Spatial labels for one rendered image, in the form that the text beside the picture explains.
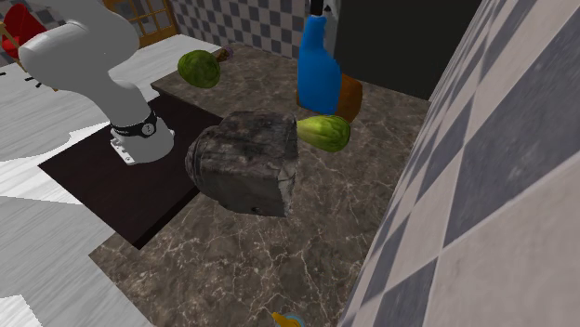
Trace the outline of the long green lettuce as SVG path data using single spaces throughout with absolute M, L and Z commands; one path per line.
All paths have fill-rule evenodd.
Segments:
M 336 115 L 312 116 L 297 122 L 297 136 L 317 149 L 337 152 L 349 143 L 350 125 Z

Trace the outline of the wooden glass door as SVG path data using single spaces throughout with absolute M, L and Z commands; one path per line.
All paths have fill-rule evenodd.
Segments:
M 103 0 L 103 3 L 130 22 L 138 34 L 140 48 L 178 34 L 170 0 Z

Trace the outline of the round green lettuce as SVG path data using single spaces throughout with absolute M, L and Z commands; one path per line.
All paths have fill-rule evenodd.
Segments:
M 212 88 L 219 82 L 220 65 L 212 53 L 194 50 L 178 60 L 178 73 L 190 85 Z

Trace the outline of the yellow and blue item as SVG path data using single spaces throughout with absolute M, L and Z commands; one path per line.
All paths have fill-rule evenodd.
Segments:
M 274 327 L 306 327 L 304 320 L 296 313 L 271 313 L 274 319 Z

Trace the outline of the dark robot stand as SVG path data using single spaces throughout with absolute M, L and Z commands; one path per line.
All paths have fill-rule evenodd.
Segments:
M 142 248 L 197 193 L 184 159 L 188 147 L 221 118 L 168 95 L 149 102 L 176 132 L 175 145 L 153 163 L 127 165 L 110 144 L 105 126 L 39 167 L 74 198 L 130 242 Z

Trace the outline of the brown round pot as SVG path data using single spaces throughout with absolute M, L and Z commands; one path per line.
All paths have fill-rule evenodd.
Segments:
M 359 114 L 363 100 L 363 85 L 356 79 L 342 74 L 340 96 L 336 116 L 352 123 Z

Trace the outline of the red chair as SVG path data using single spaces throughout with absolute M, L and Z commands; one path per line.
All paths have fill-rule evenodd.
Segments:
M 46 28 L 29 12 L 24 4 L 12 6 L 4 18 L 5 30 L 18 43 L 15 46 L 6 35 L 2 35 L 1 47 L 13 59 L 18 59 L 18 47 L 22 46 Z

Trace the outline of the blue spray bottle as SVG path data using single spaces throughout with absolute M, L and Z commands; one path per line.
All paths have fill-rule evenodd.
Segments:
M 297 61 L 297 94 L 302 107 L 333 115 L 341 89 L 341 70 L 323 45 L 325 16 L 310 15 Z

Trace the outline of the grey toaster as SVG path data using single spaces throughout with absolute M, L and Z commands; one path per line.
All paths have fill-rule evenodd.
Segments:
M 286 217 L 297 175 L 297 117 L 235 111 L 207 127 L 188 148 L 196 188 L 239 214 Z

